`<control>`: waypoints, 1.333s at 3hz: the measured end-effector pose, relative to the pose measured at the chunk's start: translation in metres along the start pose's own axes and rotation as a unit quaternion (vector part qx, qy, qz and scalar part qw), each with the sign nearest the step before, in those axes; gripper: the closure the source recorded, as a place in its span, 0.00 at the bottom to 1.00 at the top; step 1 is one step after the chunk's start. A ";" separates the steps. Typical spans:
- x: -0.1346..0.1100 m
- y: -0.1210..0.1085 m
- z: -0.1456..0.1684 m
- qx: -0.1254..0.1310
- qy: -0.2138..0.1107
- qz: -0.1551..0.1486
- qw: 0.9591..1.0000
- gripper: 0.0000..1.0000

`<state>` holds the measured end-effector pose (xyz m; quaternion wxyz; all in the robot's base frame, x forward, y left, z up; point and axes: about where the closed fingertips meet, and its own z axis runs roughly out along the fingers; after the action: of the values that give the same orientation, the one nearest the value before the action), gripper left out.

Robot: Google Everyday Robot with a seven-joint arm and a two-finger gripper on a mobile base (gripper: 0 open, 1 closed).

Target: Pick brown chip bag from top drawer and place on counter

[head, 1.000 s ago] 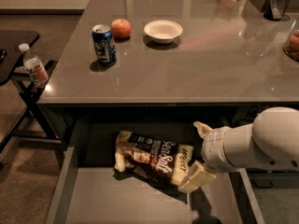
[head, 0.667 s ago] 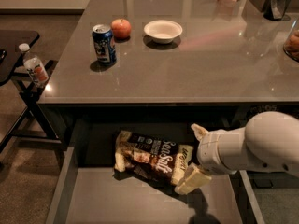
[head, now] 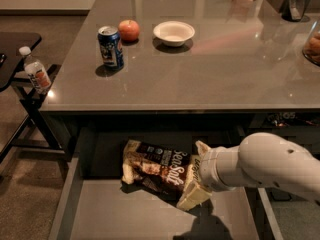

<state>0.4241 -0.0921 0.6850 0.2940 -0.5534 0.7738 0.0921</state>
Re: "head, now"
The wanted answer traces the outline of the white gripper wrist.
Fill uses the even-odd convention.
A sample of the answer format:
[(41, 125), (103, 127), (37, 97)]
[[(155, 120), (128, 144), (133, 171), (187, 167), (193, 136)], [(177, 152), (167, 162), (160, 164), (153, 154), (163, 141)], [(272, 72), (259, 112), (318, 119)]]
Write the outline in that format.
[(195, 145), (200, 156), (199, 175), (195, 171), (189, 171), (187, 174), (186, 185), (176, 205), (182, 211), (189, 211), (202, 204), (211, 197), (212, 191), (233, 190), (233, 187), (227, 186), (218, 174), (218, 156), (225, 148), (210, 148), (200, 140), (196, 141)]

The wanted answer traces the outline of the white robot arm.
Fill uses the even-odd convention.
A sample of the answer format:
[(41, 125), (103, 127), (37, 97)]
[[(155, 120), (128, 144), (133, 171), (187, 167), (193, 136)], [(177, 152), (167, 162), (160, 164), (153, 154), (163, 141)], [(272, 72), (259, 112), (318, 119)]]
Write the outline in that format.
[(237, 187), (276, 187), (311, 202), (320, 201), (320, 161), (294, 142), (261, 132), (231, 148), (211, 148), (201, 141), (196, 146), (199, 178), (184, 190), (177, 204), (180, 210), (194, 208), (214, 192)]

